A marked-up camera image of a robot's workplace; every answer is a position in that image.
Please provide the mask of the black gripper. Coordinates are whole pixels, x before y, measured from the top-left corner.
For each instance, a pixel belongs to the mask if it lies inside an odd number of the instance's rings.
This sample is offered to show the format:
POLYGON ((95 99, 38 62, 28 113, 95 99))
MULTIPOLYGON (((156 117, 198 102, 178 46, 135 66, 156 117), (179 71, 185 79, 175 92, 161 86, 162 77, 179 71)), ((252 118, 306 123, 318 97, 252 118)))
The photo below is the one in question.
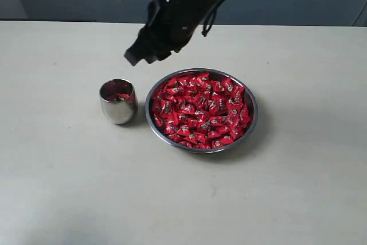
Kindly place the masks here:
POLYGON ((153 20, 139 31, 124 58, 136 66, 162 61, 179 52, 190 41, 195 29, 219 0, 162 0, 153 20))

